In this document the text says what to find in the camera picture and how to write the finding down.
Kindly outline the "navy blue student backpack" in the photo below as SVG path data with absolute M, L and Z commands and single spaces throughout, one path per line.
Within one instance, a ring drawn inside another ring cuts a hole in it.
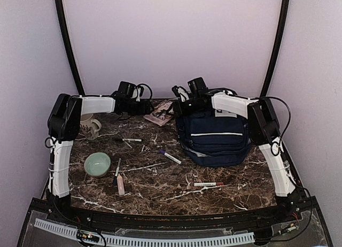
M 240 115 L 219 116 L 208 94 L 191 98 L 196 99 L 198 111 L 175 116 L 185 153 L 199 166 L 217 168 L 241 164 L 251 147 L 247 119 Z

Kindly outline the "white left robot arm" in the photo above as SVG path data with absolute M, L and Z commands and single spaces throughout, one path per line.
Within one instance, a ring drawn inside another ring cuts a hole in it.
M 47 199 L 53 203 L 70 201 L 69 160 L 83 115 L 147 115 L 154 111 L 152 97 L 153 91 L 147 84 L 124 81 L 111 95 L 60 94 L 48 118 L 49 136 L 44 143 L 50 150 Z

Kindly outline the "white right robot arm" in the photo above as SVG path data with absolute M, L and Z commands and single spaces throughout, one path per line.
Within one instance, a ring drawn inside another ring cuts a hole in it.
M 283 149 L 283 133 L 273 97 L 247 98 L 227 88 L 210 89 L 203 78 L 188 82 L 189 91 L 173 86 L 176 128 L 185 153 L 199 166 L 241 164 L 254 144 L 273 178 L 276 200 L 273 218 L 284 222 L 293 214 L 295 179 Z

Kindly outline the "pink illustrated paperback book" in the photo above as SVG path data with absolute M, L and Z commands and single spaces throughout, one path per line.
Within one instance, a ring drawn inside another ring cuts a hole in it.
M 152 113 L 144 115 L 143 118 L 162 127 L 173 118 L 172 104 L 173 101 L 164 100 L 155 107 Z

